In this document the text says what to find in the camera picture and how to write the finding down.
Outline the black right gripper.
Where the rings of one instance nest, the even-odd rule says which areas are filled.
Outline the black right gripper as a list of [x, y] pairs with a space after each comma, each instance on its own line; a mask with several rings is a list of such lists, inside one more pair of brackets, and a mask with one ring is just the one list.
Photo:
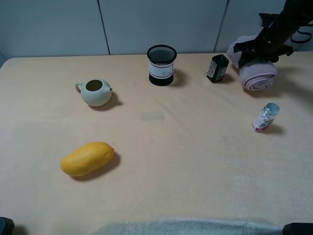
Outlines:
[[233, 64], [241, 68], [255, 59], [276, 63], [279, 56], [293, 53], [293, 47], [285, 45], [290, 37], [290, 33], [279, 29], [263, 29], [258, 35], [240, 36], [233, 43]]

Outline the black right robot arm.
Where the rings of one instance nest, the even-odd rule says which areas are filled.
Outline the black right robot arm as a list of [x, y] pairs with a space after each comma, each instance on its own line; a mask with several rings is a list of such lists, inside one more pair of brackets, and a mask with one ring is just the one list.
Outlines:
[[233, 51], [241, 53], [238, 67], [241, 68], [254, 59], [276, 63], [279, 56], [290, 56], [293, 48], [285, 45], [285, 42], [312, 20], [311, 0], [287, 0], [281, 13], [276, 14], [272, 22], [264, 23], [255, 39], [235, 44]]

